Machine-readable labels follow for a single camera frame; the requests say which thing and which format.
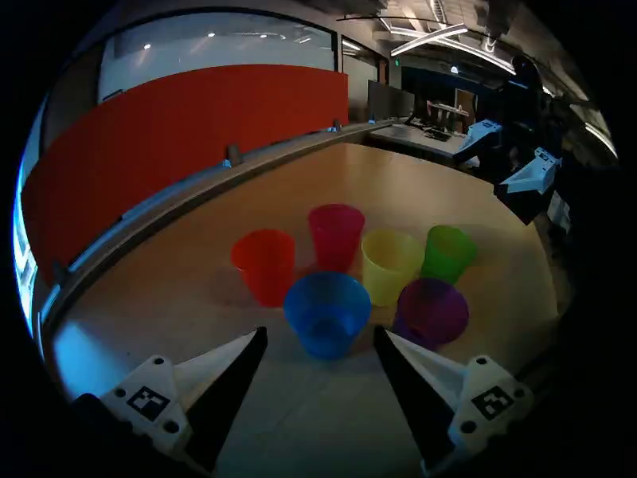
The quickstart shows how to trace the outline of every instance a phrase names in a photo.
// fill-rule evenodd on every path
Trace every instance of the red partition wall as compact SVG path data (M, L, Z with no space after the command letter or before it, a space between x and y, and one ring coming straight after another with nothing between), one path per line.
M22 191L26 232L53 282L125 212L240 152L347 124L347 76L238 65L166 76L109 100L61 135Z

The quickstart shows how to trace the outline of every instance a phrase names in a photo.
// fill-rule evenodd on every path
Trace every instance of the table surface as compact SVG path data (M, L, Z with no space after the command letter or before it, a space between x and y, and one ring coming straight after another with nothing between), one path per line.
M380 138L406 146L417 147L451 158L462 146L465 136L451 135L448 141L429 138L419 128L405 124L394 124L369 133L373 138Z
M365 230L393 227L422 241L457 225L478 246L457 288L464 334L440 353L491 355L511 371L538 353L557 323L556 297L534 225L491 185L410 156L340 143L223 193L161 230L105 272L71 307L51 347L66 393L101 395L152 354L181 362L257 326L269 345L219 456L218 476L420 476L419 453L367 327L350 354L320 362L303 351L279 308L259 307L230 263L233 243L278 228L312 270L307 212L346 202ZM352 270L360 276L360 253ZM393 308L374 308L389 323Z

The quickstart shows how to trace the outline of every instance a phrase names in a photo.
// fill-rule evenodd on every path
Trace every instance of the yellow cup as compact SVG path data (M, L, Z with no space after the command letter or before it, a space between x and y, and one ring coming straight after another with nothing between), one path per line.
M363 237L361 249L363 286L372 304L394 304L423 264L423 244L407 233L379 229Z

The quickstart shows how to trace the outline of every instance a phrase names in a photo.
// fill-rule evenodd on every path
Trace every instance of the translucent cup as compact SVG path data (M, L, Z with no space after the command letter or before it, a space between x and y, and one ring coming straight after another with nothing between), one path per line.
M453 285L474 260L475 254L475 244L468 235L450 225L437 225L427 235L420 276Z
M317 358L339 359L369 319L367 291L352 277L317 272L287 293L285 316L305 350Z
M429 350L462 335L469 322L467 301L442 280L421 278L403 289L393 331Z
M283 304L294 282L294 249L294 239L276 229L252 231L233 246L230 259L259 304Z
M307 216L316 253L322 270L347 272L361 241L365 216L347 204L325 204Z
M367 233L361 243L363 285L372 304L388 306L423 264L424 247L414 236L392 229Z

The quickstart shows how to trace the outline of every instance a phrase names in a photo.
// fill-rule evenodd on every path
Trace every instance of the blue cup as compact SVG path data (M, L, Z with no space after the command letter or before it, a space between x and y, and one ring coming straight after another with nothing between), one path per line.
M372 303L365 288L352 277L318 272L292 285L283 310L307 353L319 359L339 359L367 323Z

